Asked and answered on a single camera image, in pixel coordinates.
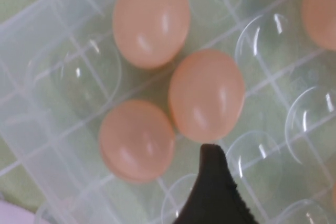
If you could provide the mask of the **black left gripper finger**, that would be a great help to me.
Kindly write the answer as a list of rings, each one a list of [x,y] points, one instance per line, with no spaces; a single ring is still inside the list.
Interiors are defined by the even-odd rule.
[[[174,223],[257,223],[237,189],[223,149],[203,144],[199,158],[195,184]]]

